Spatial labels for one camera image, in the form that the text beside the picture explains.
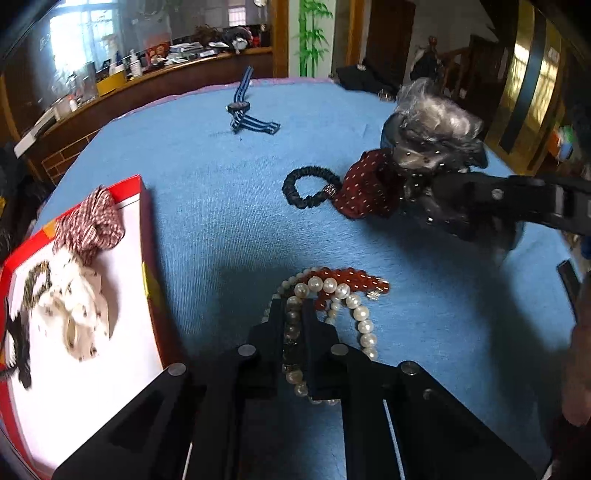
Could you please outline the person right hand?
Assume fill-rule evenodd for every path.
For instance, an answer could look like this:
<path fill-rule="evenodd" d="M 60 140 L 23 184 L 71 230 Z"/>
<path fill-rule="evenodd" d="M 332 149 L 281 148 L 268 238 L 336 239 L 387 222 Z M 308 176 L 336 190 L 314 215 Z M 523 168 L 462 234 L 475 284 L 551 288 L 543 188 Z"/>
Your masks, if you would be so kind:
<path fill-rule="evenodd" d="M 562 385 L 562 413 L 572 425 L 590 420 L 590 273 L 576 302 L 576 324 L 571 334 Z"/>

